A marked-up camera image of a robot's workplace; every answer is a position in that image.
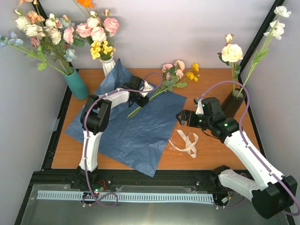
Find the cream printed ribbon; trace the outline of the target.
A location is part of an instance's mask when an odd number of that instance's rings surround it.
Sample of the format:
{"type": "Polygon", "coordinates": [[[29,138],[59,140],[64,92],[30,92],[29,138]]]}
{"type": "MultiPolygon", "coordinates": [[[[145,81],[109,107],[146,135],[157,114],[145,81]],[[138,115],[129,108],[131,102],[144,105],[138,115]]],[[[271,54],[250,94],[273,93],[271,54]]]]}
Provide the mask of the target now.
{"type": "Polygon", "coordinates": [[[170,145],[177,151],[180,152],[186,152],[191,158],[197,157],[197,148],[196,144],[199,140],[199,136],[196,133],[189,133],[188,135],[185,135],[184,132],[180,129],[176,129],[177,133],[180,135],[180,137],[185,142],[185,148],[180,149],[178,148],[171,140],[168,140],[170,145]],[[194,137],[194,141],[190,141],[189,137],[192,135],[194,137]]]}

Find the pink yellow flower bouquet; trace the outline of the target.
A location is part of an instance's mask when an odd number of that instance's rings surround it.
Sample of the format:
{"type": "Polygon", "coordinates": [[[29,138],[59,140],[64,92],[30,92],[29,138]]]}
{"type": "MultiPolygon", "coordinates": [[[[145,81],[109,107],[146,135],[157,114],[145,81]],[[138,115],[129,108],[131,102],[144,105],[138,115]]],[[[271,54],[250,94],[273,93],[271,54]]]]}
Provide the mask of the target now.
{"type": "Polygon", "coordinates": [[[185,88],[188,82],[197,82],[199,80],[199,64],[193,63],[191,69],[185,72],[185,63],[181,60],[163,65],[162,72],[164,81],[161,86],[149,98],[151,101],[154,97],[167,91],[173,91],[174,88],[185,88]]]}

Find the blue paper bouquet wrapper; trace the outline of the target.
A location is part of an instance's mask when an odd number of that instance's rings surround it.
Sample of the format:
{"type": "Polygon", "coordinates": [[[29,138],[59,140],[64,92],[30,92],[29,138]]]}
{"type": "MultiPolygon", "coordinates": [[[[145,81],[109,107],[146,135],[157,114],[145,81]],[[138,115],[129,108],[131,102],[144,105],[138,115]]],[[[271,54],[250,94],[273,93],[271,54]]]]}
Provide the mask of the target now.
{"type": "Polygon", "coordinates": [[[186,97],[163,92],[154,97],[132,118],[132,108],[122,103],[111,110],[109,123],[101,135],[98,153],[153,177],[186,97]]]}

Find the black cylinder table edge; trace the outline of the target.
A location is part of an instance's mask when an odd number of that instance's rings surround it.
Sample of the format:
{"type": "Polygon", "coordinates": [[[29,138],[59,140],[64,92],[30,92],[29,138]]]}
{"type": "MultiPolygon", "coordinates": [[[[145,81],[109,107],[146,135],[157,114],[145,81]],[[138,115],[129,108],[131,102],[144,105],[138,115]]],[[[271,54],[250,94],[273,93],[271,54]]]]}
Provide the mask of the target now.
{"type": "Polygon", "coordinates": [[[246,98],[245,90],[232,90],[221,104],[227,118],[233,118],[246,98]]]}

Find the white flower stem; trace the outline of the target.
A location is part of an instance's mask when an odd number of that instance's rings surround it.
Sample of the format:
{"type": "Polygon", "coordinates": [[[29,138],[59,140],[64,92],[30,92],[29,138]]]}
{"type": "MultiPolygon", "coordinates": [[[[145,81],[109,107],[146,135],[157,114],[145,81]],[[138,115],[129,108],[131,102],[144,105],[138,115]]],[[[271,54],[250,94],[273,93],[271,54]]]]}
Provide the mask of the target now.
{"type": "Polygon", "coordinates": [[[271,41],[274,38],[280,41],[282,39],[282,35],[285,32],[284,31],[285,24],[281,23],[280,19],[282,17],[289,18],[291,15],[291,11],[288,11],[285,6],[277,6],[274,9],[274,13],[276,15],[275,20],[270,22],[269,25],[267,26],[267,28],[269,28],[269,31],[263,33],[263,35],[266,37],[266,39],[264,40],[261,49],[257,50],[254,54],[253,60],[251,62],[250,71],[249,71],[245,81],[243,82],[244,86],[246,86],[246,84],[247,84],[249,78],[251,77],[256,66],[260,63],[260,61],[263,58],[265,58],[267,56],[268,51],[269,51],[269,45],[270,45],[271,41]]]}

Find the peach rose stem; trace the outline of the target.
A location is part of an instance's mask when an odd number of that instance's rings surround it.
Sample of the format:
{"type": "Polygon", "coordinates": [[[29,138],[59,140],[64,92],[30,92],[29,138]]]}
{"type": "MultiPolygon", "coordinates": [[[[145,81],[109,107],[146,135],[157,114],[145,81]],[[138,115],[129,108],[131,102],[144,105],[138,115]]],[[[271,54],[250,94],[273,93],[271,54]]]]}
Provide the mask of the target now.
{"type": "Polygon", "coordinates": [[[233,37],[233,34],[225,35],[225,46],[217,54],[219,59],[231,68],[232,80],[236,82],[241,70],[239,61],[243,59],[243,51],[238,44],[232,44],[233,37]]]}

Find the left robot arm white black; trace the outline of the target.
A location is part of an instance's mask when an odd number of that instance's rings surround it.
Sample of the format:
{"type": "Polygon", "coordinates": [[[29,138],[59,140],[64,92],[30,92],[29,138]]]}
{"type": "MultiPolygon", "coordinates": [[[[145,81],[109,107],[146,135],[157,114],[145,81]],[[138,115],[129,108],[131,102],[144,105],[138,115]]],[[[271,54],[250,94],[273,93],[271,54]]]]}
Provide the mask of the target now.
{"type": "Polygon", "coordinates": [[[77,168],[79,173],[85,173],[81,177],[81,183],[86,188],[94,188],[98,182],[97,176],[92,172],[98,168],[99,143],[108,126],[111,109],[126,102],[144,106],[149,101],[147,94],[153,90],[154,87],[144,81],[141,88],[131,83],[103,95],[92,94],[88,97],[80,118],[84,143],[82,158],[77,168]]]}

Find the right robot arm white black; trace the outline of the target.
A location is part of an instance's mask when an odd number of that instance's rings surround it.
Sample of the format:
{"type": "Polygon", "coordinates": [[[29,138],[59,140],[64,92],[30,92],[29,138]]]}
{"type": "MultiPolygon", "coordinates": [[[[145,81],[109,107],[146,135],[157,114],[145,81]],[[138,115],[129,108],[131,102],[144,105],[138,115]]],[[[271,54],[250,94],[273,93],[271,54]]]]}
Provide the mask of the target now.
{"type": "Polygon", "coordinates": [[[295,178],[284,176],[274,168],[251,143],[235,119],[225,118],[223,113],[208,115],[190,110],[181,111],[176,119],[182,125],[209,130],[239,158],[253,179],[225,168],[218,175],[219,183],[250,200],[260,216],[269,219],[293,204],[300,205],[295,197],[298,185],[295,178]]]}

